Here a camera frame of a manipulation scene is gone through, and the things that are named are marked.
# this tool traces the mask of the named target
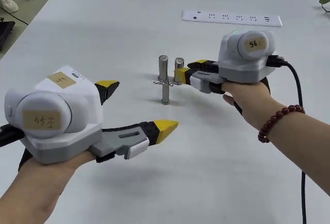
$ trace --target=gray gripper finger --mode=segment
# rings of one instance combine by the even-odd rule
[[[89,151],[98,157],[104,157],[112,152],[124,159],[131,159],[147,150],[149,139],[140,127],[118,131],[102,132],[102,139],[89,147]]]

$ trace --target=handwritten label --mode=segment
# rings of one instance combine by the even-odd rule
[[[59,130],[61,114],[58,111],[23,110],[23,127],[28,130]]]
[[[76,83],[75,80],[68,77],[63,72],[57,72],[47,77],[52,82],[56,83],[60,88],[65,89]]]
[[[253,38],[246,40],[244,47],[248,53],[252,53],[258,50],[265,50],[267,47],[267,41],[264,37]]]

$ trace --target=green leaf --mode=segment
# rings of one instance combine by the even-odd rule
[[[327,4],[329,2],[330,2],[330,0],[319,0],[319,3],[320,4]]]

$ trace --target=black cable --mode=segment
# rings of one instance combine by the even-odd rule
[[[294,79],[295,79],[296,86],[297,86],[299,105],[301,107],[304,107],[300,79],[299,79],[299,76],[298,76],[297,72],[295,71],[294,67],[290,63],[285,61],[283,57],[279,57],[278,55],[270,55],[267,59],[266,66],[269,66],[269,67],[286,66],[291,70],[291,72],[294,76]],[[302,210],[303,224],[307,224],[305,189],[306,189],[306,174],[302,171],[301,172],[301,210]]]
[[[297,85],[299,105],[301,107],[304,107],[303,106],[303,94],[301,91],[301,84],[300,84],[299,76],[298,76],[297,72],[295,71],[294,67],[290,63],[285,62],[284,66],[288,67],[294,76],[294,79],[295,79],[295,82]],[[301,172],[301,209],[302,209],[302,215],[303,215],[303,224],[307,223],[305,188],[306,188],[306,174],[302,171]]]
[[[7,10],[5,10],[5,9],[3,9],[3,8],[2,8],[2,10],[3,10],[3,11],[5,11],[5,12],[6,12],[7,14],[9,14],[10,16],[14,17],[16,20],[18,20],[18,21],[20,21],[20,22],[24,23],[26,26],[28,26],[28,25],[29,25],[27,22],[24,22],[23,20],[21,20],[21,19],[17,18],[15,15],[13,15],[13,14],[9,13]]]

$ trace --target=metal cylinder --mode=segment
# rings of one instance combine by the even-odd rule
[[[165,81],[168,78],[168,65],[169,65],[169,57],[166,55],[159,56],[159,81]]]
[[[175,65],[175,68],[174,68],[173,83],[175,85],[180,85],[182,83],[181,83],[180,78],[175,73],[175,70],[177,70],[178,68],[183,68],[185,66],[185,60],[183,58],[176,58],[175,61],[174,61],[174,65]]]
[[[167,83],[163,83],[163,85],[162,85],[161,103],[163,105],[168,105],[170,103],[170,85]]]

